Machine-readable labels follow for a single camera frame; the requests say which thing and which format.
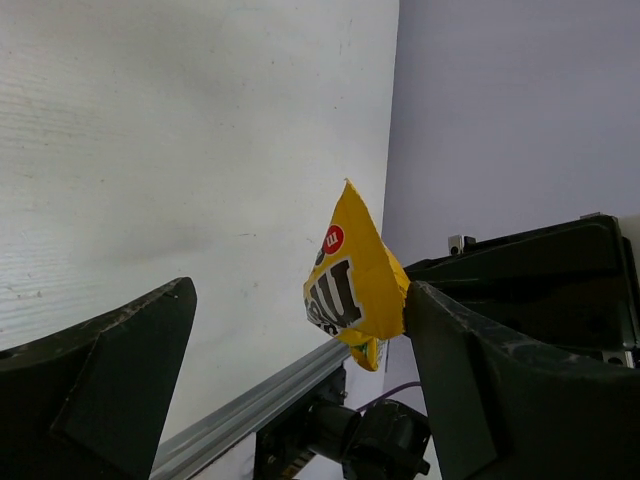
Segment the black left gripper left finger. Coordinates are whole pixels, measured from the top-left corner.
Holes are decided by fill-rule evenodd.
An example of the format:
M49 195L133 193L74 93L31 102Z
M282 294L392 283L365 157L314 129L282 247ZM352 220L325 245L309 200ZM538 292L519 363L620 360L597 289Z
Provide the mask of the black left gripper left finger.
M196 305L176 278L2 351L2 478L149 478Z

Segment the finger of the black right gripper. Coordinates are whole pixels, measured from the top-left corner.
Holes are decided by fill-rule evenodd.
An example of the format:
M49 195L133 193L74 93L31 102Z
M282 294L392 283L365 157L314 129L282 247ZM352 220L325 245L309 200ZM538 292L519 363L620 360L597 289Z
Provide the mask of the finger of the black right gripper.
M609 364L639 365L639 281L614 216L478 241L405 269L466 308L541 342Z

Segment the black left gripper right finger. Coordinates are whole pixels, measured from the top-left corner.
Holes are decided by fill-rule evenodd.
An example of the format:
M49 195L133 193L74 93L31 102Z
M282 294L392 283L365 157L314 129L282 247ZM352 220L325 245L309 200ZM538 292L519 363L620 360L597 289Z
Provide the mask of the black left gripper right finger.
M405 323L445 479L635 479L639 373L545 344L425 282Z

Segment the yellow snack bar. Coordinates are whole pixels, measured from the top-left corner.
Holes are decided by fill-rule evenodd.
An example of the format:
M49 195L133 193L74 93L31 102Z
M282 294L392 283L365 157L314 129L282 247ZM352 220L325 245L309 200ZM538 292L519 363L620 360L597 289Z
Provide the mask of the yellow snack bar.
M348 346L362 369L379 369L385 342L405 332L410 280L369 210L346 181L303 285L307 320Z

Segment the aluminium front rail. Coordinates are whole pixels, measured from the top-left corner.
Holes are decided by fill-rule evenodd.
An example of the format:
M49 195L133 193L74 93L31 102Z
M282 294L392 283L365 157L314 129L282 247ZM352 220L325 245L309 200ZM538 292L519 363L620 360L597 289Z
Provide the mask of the aluminium front rail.
M346 345L330 340L160 444L150 477L191 479L341 367Z

